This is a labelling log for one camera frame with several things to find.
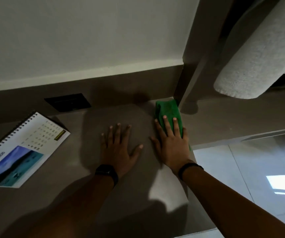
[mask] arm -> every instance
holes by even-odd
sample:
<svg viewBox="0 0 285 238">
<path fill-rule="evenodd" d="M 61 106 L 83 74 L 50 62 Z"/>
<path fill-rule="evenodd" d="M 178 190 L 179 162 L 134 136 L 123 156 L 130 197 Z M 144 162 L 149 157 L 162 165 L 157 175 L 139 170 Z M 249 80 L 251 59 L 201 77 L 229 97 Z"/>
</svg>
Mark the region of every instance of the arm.
<svg viewBox="0 0 285 238">
<path fill-rule="evenodd" d="M 183 129 L 181 138 L 176 118 L 173 119 L 174 133 L 166 116 L 164 122 L 168 136 L 155 120 L 162 147 L 156 138 L 151 137 L 151 140 L 161 160 L 177 175 L 184 164 L 193 162 L 189 159 L 187 130 Z M 284 223 L 201 168 L 187 168 L 183 180 L 225 238 L 285 237 Z"/>
<path fill-rule="evenodd" d="M 127 146 L 131 126 L 127 126 L 121 140 L 121 125 L 117 124 L 113 137 L 113 127 L 109 128 L 107 141 L 101 135 L 101 164 L 112 165 L 118 178 L 124 176 L 136 163 L 143 148 L 138 146 L 131 156 Z M 95 175 L 87 184 L 47 213 L 26 234 L 36 237 L 82 237 L 93 223 L 96 214 L 114 187 L 110 176 Z"/>
</svg>

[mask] right hand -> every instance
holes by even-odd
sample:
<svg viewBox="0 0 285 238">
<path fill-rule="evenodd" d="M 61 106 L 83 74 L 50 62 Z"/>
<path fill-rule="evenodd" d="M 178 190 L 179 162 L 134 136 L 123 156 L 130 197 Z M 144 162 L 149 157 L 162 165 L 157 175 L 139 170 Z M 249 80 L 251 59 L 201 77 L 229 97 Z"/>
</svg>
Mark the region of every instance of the right hand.
<svg viewBox="0 0 285 238">
<path fill-rule="evenodd" d="M 163 116 L 163 119 L 168 136 L 163 131 L 158 120 L 155 119 L 155 125 L 160 135 L 162 146 L 160 145 L 160 141 L 155 137 L 150 137 L 150 139 L 154 143 L 156 152 L 162 162 L 177 175 L 179 169 L 184 164 L 194 163 L 194 161 L 189 159 L 190 153 L 187 129 L 183 128 L 183 138 L 181 138 L 177 118 L 173 118 L 174 133 L 172 132 L 166 115 Z"/>
</svg>

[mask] white tile floor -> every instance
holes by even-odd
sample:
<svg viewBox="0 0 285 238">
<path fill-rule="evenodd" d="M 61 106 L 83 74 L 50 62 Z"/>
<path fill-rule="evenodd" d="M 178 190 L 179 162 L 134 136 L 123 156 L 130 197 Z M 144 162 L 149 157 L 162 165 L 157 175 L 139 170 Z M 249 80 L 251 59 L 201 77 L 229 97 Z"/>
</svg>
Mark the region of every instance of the white tile floor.
<svg viewBox="0 0 285 238">
<path fill-rule="evenodd" d="M 199 149 L 194 154 L 209 174 L 285 223 L 285 135 Z"/>
</svg>

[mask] finger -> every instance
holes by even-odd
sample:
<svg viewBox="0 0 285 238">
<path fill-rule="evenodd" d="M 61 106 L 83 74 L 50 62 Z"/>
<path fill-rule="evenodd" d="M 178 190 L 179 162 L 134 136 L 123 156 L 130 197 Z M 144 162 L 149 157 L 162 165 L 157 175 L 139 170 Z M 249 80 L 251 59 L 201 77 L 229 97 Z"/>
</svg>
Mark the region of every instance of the finger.
<svg viewBox="0 0 285 238">
<path fill-rule="evenodd" d="M 151 136 L 150 137 L 152 143 L 154 144 L 155 146 L 155 149 L 156 149 L 156 152 L 157 152 L 157 155 L 160 156 L 161 154 L 161 145 L 160 145 L 160 142 L 158 139 L 156 139 L 155 137 Z"/>
<path fill-rule="evenodd" d="M 113 126 L 109 127 L 107 144 L 108 144 L 108 147 L 113 144 Z"/>
<path fill-rule="evenodd" d="M 183 127 L 183 139 L 189 142 L 188 132 L 185 127 Z"/>
<path fill-rule="evenodd" d="M 155 125 L 156 125 L 156 129 L 158 130 L 158 133 L 160 135 L 160 138 L 163 141 L 167 137 L 167 135 L 164 132 L 164 130 L 162 129 L 162 127 L 160 126 L 160 124 L 159 124 L 157 119 L 155 119 Z"/>
<path fill-rule="evenodd" d="M 180 129 L 177 118 L 173 118 L 173 130 L 175 132 L 175 136 L 181 138 Z"/>
<path fill-rule="evenodd" d="M 106 145 L 106 140 L 105 140 L 105 135 L 104 133 L 101 134 L 101 150 L 107 148 L 107 145 Z"/>
<path fill-rule="evenodd" d="M 120 140 L 121 140 L 121 124 L 118 123 L 117 126 L 116 126 L 114 144 L 119 144 Z"/>
<path fill-rule="evenodd" d="M 141 151 L 143 149 L 143 145 L 138 145 L 134 151 L 133 151 L 133 154 L 130 156 L 130 159 L 132 160 L 132 162 L 136 163 Z"/>
<path fill-rule="evenodd" d="M 128 140 L 129 140 L 129 135 L 130 135 L 130 129 L 131 129 L 131 125 L 127 125 L 125 131 L 124 131 L 124 134 L 122 136 L 122 139 L 121 139 L 121 143 L 127 147 L 128 146 Z"/>
<path fill-rule="evenodd" d="M 164 115 L 164 125 L 166 126 L 166 130 L 167 130 L 167 135 L 168 137 L 173 137 L 173 132 L 172 132 L 172 129 L 171 129 L 171 126 L 170 126 L 170 123 L 168 121 L 168 118 L 166 115 Z"/>
</svg>

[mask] black wristband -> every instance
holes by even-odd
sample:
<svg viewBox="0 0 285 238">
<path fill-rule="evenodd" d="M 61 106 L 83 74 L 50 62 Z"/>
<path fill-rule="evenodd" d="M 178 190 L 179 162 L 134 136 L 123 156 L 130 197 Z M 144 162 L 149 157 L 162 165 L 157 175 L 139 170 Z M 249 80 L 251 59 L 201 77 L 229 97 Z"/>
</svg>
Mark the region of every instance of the black wristband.
<svg viewBox="0 0 285 238">
<path fill-rule="evenodd" d="M 112 165 L 101 164 L 95 171 L 96 175 L 110 176 L 114 181 L 114 187 L 118 183 L 118 175 Z"/>
<path fill-rule="evenodd" d="M 198 165 L 198 164 L 196 164 L 196 163 L 186 163 L 185 165 L 183 165 L 183 166 L 179 169 L 178 177 L 180 178 L 180 180 L 183 180 L 183 179 L 182 179 L 183 172 L 184 172 L 187 168 L 189 168 L 189 167 L 191 167 L 191 166 L 197 166 L 197 167 L 200 167 L 201 169 L 204 170 L 204 168 L 203 168 L 202 166 L 200 166 L 200 165 Z"/>
</svg>

